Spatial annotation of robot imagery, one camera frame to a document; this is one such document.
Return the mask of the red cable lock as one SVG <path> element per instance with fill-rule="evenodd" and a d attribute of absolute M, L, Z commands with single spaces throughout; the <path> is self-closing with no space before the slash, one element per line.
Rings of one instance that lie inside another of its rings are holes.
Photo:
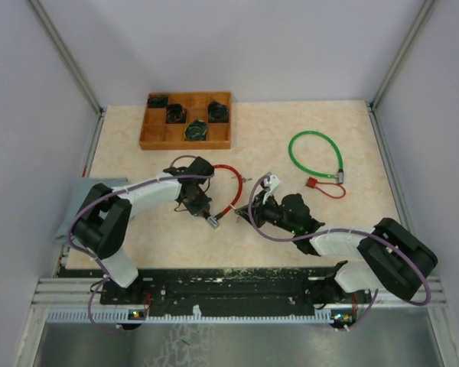
<path fill-rule="evenodd" d="M 237 181 L 237 189 L 234 195 L 234 198 L 230 201 L 228 206 L 223 209 L 220 213 L 216 214 L 215 216 L 210 215 L 209 213 L 206 214 L 205 219 L 210 224 L 213 229 L 216 229 L 219 226 L 219 220 L 222 219 L 226 214 L 228 214 L 231 210 L 235 210 L 235 205 L 238 203 L 240 197 L 243 193 L 243 177 L 238 170 L 228 164 L 215 164 L 213 166 L 214 170 L 225 170 L 230 171 L 233 173 L 234 177 Z"/>

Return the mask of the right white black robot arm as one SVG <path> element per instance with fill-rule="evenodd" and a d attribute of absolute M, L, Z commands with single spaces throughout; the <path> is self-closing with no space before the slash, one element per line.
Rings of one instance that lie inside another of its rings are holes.
<path fill-rule="evenodd" d="M 438 264 L 436 254 L 392 218 L 372 227 L 334 231 L 311 216 L 299 193 L 278 202 L 262 191 L 236 214 L 256 228 L 270 223 L 293 235 L 299 251 L 315 256 L 354 258 L 341 265 L 326 284 L 327 296 L 344 302 L 355 291 L 384 289 L 411 300 Z"/>

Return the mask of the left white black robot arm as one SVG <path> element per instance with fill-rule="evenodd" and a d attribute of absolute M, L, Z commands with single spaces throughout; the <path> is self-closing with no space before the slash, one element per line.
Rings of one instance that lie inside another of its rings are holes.
<path fill-rule="evenodd" d="M 133 304 L 144 294 L 138 269 L 123 249 L 129 222 L 139 213 L 161 203 L 176 202 L 193 216 L 207 213 L 211 199 L 201 186 L 214 176 L 215 168 L 202 157 L 187 167 L 169 167 L 140 183 L 90 189 L 67 229 L 71 247 L 92 257 L 116 293 Z"/>

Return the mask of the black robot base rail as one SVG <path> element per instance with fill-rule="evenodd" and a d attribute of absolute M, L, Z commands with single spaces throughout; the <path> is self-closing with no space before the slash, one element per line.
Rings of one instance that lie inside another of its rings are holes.
<path fill-rule="evenodd" d="M 102 283 L 99 270 L 60 270 L 62 278 L 87 281 L 103 306 L 129 307 L 123 326 L 145 322 L 304 321 L 342 327 L 356 321 L 370 294 L 344 291 L 337 267 L 142 269 L 124 289 Z"/>

